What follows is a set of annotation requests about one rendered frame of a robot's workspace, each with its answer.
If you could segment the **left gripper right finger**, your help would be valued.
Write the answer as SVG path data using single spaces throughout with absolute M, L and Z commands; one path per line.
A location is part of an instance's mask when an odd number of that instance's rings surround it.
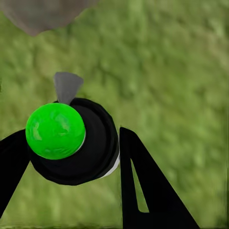
M 138 135 L 120 127 L 123 229 L 201 229 Z M 138 210 L 133 161 L 149 213 Z

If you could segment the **pesticide atomizer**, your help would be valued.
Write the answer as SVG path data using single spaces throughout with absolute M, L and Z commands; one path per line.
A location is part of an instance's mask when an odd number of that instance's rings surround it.
M 119 135 L 101 104 L 75 98 L 83 79 L 53 75 L 57 102 L 38 108 L 26 124 L 28 157 L 45 179 L 78 186 L 106 177 L 120 162 Z

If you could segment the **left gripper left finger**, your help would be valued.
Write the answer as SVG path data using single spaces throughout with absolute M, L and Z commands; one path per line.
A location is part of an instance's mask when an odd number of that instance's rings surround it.
M 0 218 L 29 164 L 25 130 L 0 141 Z

